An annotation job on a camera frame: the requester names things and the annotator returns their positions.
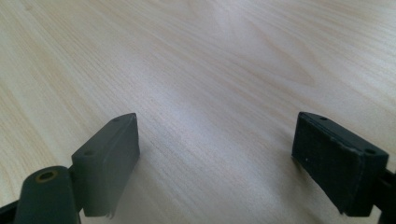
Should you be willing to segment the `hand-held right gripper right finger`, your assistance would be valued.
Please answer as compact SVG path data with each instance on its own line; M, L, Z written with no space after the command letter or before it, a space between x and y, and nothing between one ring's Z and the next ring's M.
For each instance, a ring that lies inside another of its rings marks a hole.
M301 112L292 144L299 162L340 213L368 217L375 181L386 171L389 154L331 119Z

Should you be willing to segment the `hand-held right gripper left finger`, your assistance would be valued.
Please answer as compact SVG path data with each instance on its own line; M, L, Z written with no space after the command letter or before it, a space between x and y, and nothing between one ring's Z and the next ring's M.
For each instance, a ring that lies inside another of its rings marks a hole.
M74 191L85 216L115 213L139 156L135 113L112 119L72 155Z

